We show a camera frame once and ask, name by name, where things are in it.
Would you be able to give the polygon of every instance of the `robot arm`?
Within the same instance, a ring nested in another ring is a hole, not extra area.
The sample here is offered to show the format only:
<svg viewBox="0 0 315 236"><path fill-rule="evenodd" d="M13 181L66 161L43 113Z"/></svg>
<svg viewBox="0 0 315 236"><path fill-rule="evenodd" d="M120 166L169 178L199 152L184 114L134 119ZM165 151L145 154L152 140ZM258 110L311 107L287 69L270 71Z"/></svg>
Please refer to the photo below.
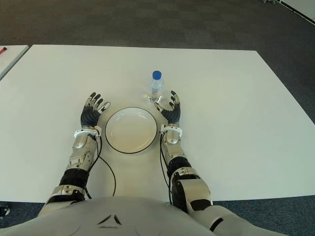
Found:
<svg viewBox="0 0 315 236"><path fill-rule="evenodd" d="M168 126L163 125L161 129L161 145L172 193L171 204L219 236L283 236L256 227L222 206L213 206L209 187L191 167L181 148L180 100L174 91L171 93L174 102L170 102L172 111L155 103L168 121Z"/></svg>
<svg viewBox="0 0 315 236"><path fill-rule="evenodd" d="M100 94L96 95L95 92L88 97L81 114L82 128L74 133L72 155L69 157L63 177L39 216L85 199L85 187L97 149L96 139L101 134L101 129L96 126L97 121L110 106L109 102L101 105L103 99L99 98Z"/></svg>

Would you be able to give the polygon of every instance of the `floor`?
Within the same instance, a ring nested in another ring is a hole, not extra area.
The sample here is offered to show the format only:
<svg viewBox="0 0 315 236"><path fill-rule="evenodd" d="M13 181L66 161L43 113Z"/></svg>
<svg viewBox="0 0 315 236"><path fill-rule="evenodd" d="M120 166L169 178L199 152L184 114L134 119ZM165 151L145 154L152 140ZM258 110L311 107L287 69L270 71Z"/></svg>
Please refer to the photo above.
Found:
<svg viewBox="0 0 315 236"><path fill-rule="evenodd" d="M0 0L0 45L256 50L315 123L314 38L314 25L260 0ZM315 196L220 204L271 230L315 235ZM41 206L14 203L0 227Z"/></svg>

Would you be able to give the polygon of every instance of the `black cable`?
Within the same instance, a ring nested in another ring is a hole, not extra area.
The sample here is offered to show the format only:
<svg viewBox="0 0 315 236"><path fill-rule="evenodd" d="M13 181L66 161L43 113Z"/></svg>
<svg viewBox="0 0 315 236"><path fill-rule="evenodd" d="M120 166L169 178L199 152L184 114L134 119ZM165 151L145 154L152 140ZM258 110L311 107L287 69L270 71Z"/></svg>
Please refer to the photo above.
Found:
<svg viewBox="0 0 315 236"><path fill-rule="evenodd" d="M93 162L93 164L90 166L90 168L88 169L88 173L90 173L91 169L93 168L93 166L95 165L95 163L97 162L99 156L100 156L100 153L102 152L102 148L103 148L103 141L102 141L102 137L100 136L99 137L99 152L98 152L98 145L97 145L97 158L95 159L95 161Z"/></svg>
<svg viewBox="0 0 315 236"><path fill-rule="evenodd" d="M90 166L90 168L88 169L88 173L90 173L91 169L93 168L93 166L95 165L95 163L97 162L97 160L100 158L102 161L105 162L105 164L109 167L109 169L111 170L112 174L113 174L113 177L114 177L114 192L113 192L113 196L115 195L116 193L116 176L114 174L114 171L113 169L110 167L110 165L100 156L101 152L102 152L102 147L103 147L103 141L102 141L102 137L100 136L99 137L99 143L100 143L100 148L99 148L99 151L98 151L98 144L97 144L97 158L95 159L95 161L93 162L93 164ZM88 192L88 189L87 187L85 186L85 192L88 196L89 199L92 199L90 193Z"/></svg>
<svg viewBox="0 0 315 236"><path fill-rule="evenodd" d="M171 198L171 178L168 179L168 199L169 199L169 203L173 205L172 198Z"/></svg>
<svg viewBox="0 0 315 236"><path fill-rule="evenodd" d="M114 196L114 195L115 195L115 192L116 192L116 176L115 176L115 174L114 174L113 169L110 167L110 165L107 163L107 161L105 161L101 156L99 156L99 157L100 157L100 159L101 159L103 162L105 162L105 164L108 166L108 168L110 169L110 171L111 171L112 174L113 174L113 177L114 177L114 192L113 192L113 195L112 195L112 196Z"/></svg>
<svg viewBox="0 0 315 236"><path fill-rule="evenodd" d="M160 152L162 153L162 157L163 157L163 160L164 160L164 164L166 167L168 167L168 165L166 164L166 160L165 160L165 156L164 156L164 153L162 151L162 142L163 142L163 137L166 133L164 133L162 136L161 136L161 139L159 141L159 148L160 148Z"/></svg>
<svg viewBox="0 0 315 236"><path fill-rule="evenodd" d="M92 197L90 196L90 193L88 192L88 189L87 189L86 186L85 186L85 193L87 194L87 196L88 196L89 199L92 199Z"/></svg>
<svg viewBox="0 0 315 236"><path fill-rule="evenodd" d="M162 151L162 140L163 140L163 137L164 137L165 134L161 134L161 137L160 137L160 140L159 140L159 161L161 163L161 168L162 168L162 172L163 172L163 177L164 177L164 180L165 180L165 183L167 185L167 187L169 188L169 185L167 183L167 180L166 180L166 177L165 177L165 173L164 173L164 168L163 168L163 165L162 165L162 155L163 154L163 151Z"/></svg>

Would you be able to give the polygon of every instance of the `plastic bottle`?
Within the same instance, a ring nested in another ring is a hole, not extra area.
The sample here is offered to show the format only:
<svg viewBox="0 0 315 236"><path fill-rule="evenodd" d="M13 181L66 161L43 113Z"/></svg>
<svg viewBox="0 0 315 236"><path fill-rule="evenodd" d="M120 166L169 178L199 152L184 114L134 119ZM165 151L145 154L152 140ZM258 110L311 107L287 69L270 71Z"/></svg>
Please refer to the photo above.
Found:
<svg viewBox="0 0 315 236"><path fill-rule="evenodd" d="M148 98L152 102L160 102L163 87L162 73L158 70L153 71L152 78L149 83L149 95Z"/></svg>

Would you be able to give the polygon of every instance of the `robot forearm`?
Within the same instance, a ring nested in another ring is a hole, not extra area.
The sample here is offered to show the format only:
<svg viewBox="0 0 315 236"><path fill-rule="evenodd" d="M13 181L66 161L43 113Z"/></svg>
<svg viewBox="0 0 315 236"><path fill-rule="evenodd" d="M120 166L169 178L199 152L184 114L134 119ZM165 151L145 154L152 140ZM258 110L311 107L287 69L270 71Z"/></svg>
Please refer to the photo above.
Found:
<svg viewBox="0 0 315 236"><path fill-rule="evenodd" d="M213 206L209 187L191 167L181 148L180 127L169 124L161 131L164 133L162 149L172 185L172 204L175 207L218 236L283 236L256 227L222 206Z"/></svg>
<svg viewBox="0 0 315 236"><path fill-rule="evenodd" d="M39 215L72 202L84 200L89 170L97 148L98 133L100 131L94 127L85 127L75 133L76 139L72 147L72 155L69 157L63 177Z"/></svg>

